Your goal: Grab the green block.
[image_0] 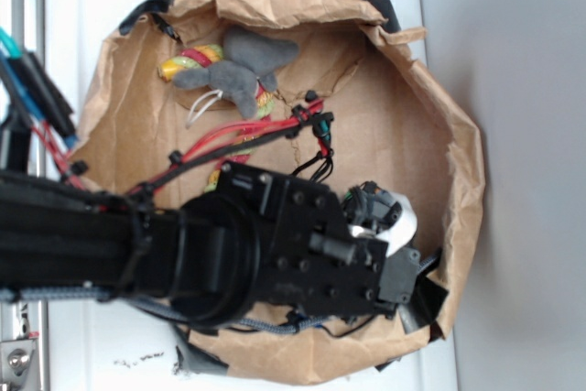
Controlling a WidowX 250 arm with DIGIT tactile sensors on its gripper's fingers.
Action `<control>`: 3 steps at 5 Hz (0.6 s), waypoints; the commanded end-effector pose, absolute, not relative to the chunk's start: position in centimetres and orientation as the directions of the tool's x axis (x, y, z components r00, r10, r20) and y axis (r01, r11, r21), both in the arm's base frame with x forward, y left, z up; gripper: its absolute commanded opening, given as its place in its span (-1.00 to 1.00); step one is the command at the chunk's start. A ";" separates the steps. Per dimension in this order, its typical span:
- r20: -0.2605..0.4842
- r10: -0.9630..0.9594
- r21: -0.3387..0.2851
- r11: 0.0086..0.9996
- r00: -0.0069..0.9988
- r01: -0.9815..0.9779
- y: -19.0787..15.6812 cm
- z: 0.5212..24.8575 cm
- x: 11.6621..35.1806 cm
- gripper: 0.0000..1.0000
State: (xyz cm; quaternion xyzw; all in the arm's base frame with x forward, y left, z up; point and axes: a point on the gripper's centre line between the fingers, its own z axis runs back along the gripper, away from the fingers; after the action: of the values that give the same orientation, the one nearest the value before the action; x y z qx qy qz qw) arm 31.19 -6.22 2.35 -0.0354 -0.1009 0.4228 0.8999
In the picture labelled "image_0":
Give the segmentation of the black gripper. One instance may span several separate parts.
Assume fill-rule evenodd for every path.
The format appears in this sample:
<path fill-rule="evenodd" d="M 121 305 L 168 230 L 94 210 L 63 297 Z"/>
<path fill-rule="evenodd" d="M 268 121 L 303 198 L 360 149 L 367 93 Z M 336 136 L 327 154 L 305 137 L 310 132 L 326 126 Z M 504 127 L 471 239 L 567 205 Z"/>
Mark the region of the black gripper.
<path fill-rule="evenodd" d="M 382 241 L 368 237 L 393 227 L 403 208 L 374 181 L 351 187 L 341 206 L 326 185 L 228 162 L 216 190 L 244 210 L 259 239 L 255 302 L 349 318 L 410 301 L 420 252 L 403 246 L 383 265 Z"/>

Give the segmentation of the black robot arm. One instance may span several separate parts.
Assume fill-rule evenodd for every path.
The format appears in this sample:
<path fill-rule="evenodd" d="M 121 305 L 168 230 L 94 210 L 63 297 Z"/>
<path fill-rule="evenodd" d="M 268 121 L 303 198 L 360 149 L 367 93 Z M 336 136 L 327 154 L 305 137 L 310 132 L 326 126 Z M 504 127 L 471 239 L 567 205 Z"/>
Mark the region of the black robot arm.
<path fill-rule="evenodd" d="M 216 190 L 171 210 L 146 196 L 1 175 L 1 298 L 127 299 L 211 331 L 258 303 L 307 318 L 392 316 L 420 255 L 405 201 L 226 163 Z"/>

